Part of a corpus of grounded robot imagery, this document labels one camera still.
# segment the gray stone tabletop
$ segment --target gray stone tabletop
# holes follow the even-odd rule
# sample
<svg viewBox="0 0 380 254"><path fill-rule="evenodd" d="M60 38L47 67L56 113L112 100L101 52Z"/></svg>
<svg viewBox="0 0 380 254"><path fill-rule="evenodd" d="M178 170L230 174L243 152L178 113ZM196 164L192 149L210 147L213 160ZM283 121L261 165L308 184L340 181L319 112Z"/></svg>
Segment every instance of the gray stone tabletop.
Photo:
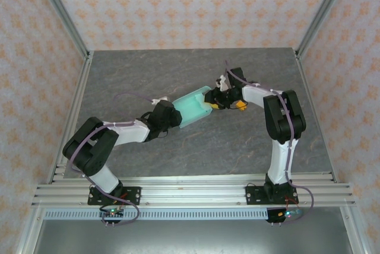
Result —
<svg viewBox="0 0 380 254"><path fill-rule="evenodd" d="M291 48L179 49L97 51L91 64L77 128L96 116L108 122L129 121L153 106L124 91L174 101L205 85L211 88L224 72L224 60L241 67L247 80L277 90L294 90L307 128L297 145L293 172L331 170L327 150L312 113ZM253 104L240 110L213 110L189 126L173 128L164 138L115 147L107 165L116 176L184 176L266 173L271 138L264 110ZM66 170L66 177L78 175Z"/></svg>

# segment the orange patterned wall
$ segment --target orange patterned wall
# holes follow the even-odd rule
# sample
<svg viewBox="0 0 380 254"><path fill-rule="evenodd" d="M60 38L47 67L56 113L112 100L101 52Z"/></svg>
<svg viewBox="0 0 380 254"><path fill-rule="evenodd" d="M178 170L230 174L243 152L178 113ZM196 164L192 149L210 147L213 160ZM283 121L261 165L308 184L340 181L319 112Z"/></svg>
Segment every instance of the orange patterned wall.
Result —
<svg viewBox="0 0 380 254"><path fill-rule="evenodd" d="M0 253L15 253L83 58L49 0L0 0Z"/></svg>
<svg viewBox="0 0 380 254"><path fill-rule="evenodd" d="M302 59L329 154L380 249L380 0L337 0Z"/></svg>
<svg viewBox="0 0 380 254"><path fill-rule="evenodd" d="M90 50L297 48L322 0L63 0Z"/></svg>

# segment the black mounting plate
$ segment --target black mounting plate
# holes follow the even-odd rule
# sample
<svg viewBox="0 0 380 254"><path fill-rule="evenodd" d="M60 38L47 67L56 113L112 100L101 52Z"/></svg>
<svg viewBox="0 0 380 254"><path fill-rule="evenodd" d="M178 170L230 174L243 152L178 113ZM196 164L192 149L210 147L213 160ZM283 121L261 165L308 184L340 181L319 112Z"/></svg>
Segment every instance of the black mounting plate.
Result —
<svg viewBox="0 0 380 254"><path fill-rule="evenodd" d="M296 188L291 187L290 192L287 193L287 197L294 199L297 203L298 194ZM247 205L272 205L272 204L286 204L285 198L278 198L278 202L271 202L265 193L264 186L247 186L245 187L245 198ZM295 203L289 201L289 205L294 205Z"/></svg>
<svg viewBox="0 0 380 254"><path fill-rule="evenodd" d="M132 202L135 205L140 204L141 187L123 187L121 194L127 194L123 197L126 201ZM122 205L122 202L116 201L104 196L97 188L90 187L88 195L88 205Z"/></svg>

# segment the metal grate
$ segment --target metal grate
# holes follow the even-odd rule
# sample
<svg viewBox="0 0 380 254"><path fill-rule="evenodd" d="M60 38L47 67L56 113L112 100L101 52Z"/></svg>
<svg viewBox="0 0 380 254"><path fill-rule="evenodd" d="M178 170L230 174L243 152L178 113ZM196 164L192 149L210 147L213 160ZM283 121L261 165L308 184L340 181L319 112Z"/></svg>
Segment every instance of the metal grate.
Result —
<svg viewBox="0 0 380 254"><path fill-rule="evenodd" d="M266 220L266 208L148 208L140 209L139 220ZM51 208L46 210L45 220L98 220L102 213L93 208ZM134 209L124 209L124 218L135 217Z"/></svg>

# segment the teal plastic object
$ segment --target teal plastic object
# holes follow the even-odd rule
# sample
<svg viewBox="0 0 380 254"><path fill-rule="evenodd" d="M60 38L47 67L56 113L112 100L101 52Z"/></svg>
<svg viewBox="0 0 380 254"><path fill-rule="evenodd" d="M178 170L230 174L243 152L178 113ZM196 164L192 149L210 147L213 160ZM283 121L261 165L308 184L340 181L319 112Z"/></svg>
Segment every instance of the teal plastic object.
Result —
<svg viewBox="0 0 380 254"><path fill-rule="evenodd" d="M209 104L204 103L204 94L210 90L209 86L204 86L173 102L174 107L182 116L180 128L184 128L186 125L208 116L213 111L213 108Z"/></svg>

